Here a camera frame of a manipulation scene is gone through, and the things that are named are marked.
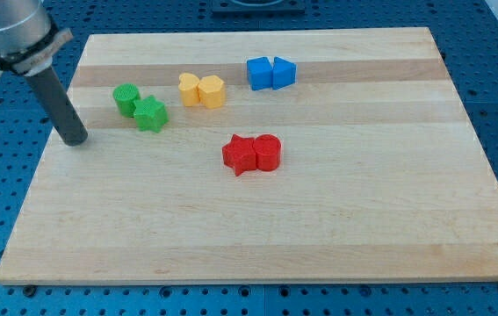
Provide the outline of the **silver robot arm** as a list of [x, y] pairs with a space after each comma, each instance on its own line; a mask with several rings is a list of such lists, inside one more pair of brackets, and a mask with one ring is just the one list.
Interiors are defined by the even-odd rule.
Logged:
[[42, 0], [0, 0], [0, 71], [37, 75], [72, 39], [72, 32], [57, 26]]

